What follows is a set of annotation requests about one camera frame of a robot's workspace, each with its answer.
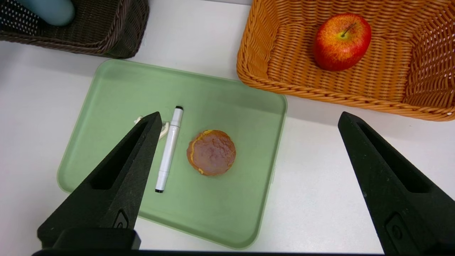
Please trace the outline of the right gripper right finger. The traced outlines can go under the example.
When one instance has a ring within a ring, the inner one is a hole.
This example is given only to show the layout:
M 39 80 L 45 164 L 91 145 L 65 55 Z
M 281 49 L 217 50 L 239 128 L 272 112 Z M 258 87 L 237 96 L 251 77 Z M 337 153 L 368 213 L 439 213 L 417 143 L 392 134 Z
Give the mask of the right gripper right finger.
M 361 118 L 338 129 L 384 253 L 453 255 L 454 200 Z

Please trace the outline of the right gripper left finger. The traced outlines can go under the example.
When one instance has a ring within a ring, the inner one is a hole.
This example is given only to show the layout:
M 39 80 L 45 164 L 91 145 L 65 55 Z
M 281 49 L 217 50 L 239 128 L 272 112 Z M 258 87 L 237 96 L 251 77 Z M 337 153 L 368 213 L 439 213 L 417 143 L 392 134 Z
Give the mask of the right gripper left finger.
M 138 249 L 141 201 L 161 133 L 143 117 L 38 228 L 43 249 Z

